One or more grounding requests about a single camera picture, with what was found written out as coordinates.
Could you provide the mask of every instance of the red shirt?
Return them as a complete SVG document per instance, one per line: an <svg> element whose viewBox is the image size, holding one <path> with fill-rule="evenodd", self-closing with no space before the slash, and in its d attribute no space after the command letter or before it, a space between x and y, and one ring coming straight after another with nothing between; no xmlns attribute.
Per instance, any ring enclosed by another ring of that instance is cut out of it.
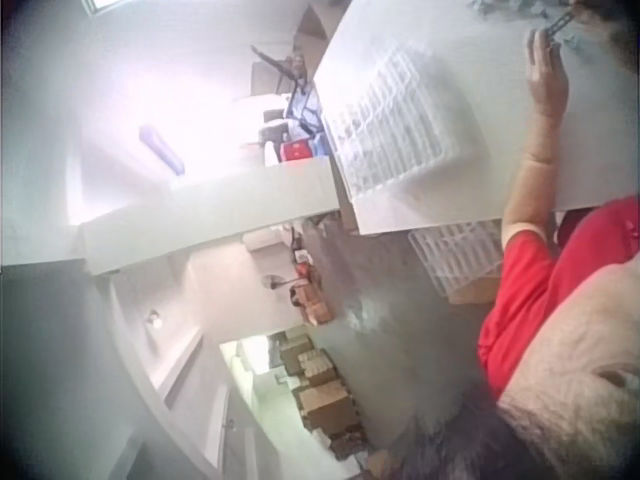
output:
<svg viewBox="0 0 640 480"><path fill-rule="evenodd" d="M496 303L478 340L478 356L496 396L554 309L593 272L638 253L639 205L638 197L629 197L589 214L557 260L533 231L509 240Z"/></svg>

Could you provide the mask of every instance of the desk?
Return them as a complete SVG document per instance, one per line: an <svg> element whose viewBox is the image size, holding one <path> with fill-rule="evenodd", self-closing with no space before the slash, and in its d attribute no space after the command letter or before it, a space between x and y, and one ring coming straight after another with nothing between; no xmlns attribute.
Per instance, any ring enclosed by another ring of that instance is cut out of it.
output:
<svg viewBox="0 0 640 480"><path fill-rule="evenodd" d="M366 82L380 42L423 42L443 59L470 103L487 158L411 187L353 202L360 233L373 234L502 216L525 141L530 98L523 38L543 19L484 20L466 0L353 0L314 78L325 113ZM554 18L557 10L551 10ZM637 77L579 25L583 54L563 49L571 81L556 208L602 204L637 191Z"/></svg>

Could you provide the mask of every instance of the clear plastic tray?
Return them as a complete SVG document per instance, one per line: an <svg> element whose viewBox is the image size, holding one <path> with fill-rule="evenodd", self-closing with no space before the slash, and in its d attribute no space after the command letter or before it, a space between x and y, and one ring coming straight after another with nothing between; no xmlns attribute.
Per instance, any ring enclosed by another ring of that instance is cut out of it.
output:
<svg viewBox="0 0 640 480"><path fill-rule="evenodd" d="M478 278L500 276L498 220L412 230L409 241L443 296Z"/></svg>
<svg viewBox="0 0 640 480"><path fill-rule="evenodd" d="M474 158L473 115L426 49L392 46L349 104L325 109L350 198Z"/></svg>

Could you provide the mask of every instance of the shelf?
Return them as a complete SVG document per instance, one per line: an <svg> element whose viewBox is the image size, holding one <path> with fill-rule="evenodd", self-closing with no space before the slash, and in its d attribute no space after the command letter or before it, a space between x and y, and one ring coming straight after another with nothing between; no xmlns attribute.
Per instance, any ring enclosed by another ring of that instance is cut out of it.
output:
<svg viewBox="0 0 640 480"><path fill-rule="evenodd" d="M151 383L153 383L162 400L167 398L180 373L189 362L198 345L202 343L202 337L201 328L192 330L185 336L180 345L171 352L172 355L151 375Z"/></svg>

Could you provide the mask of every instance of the gray floor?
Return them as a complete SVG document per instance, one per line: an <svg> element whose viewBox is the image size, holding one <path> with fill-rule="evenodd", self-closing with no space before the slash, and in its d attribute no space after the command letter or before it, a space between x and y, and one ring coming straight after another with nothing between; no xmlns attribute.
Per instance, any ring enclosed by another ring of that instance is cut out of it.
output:
<svg viewBox="0 0 640 480"><path fill-rule="evenodd" d="M406 232L350 235L335 219L304 230L337 315L310 334L352 390L371 444L388 446L413 414L445 418L482 378L475 342L489 307L440 297Z"/></svg>

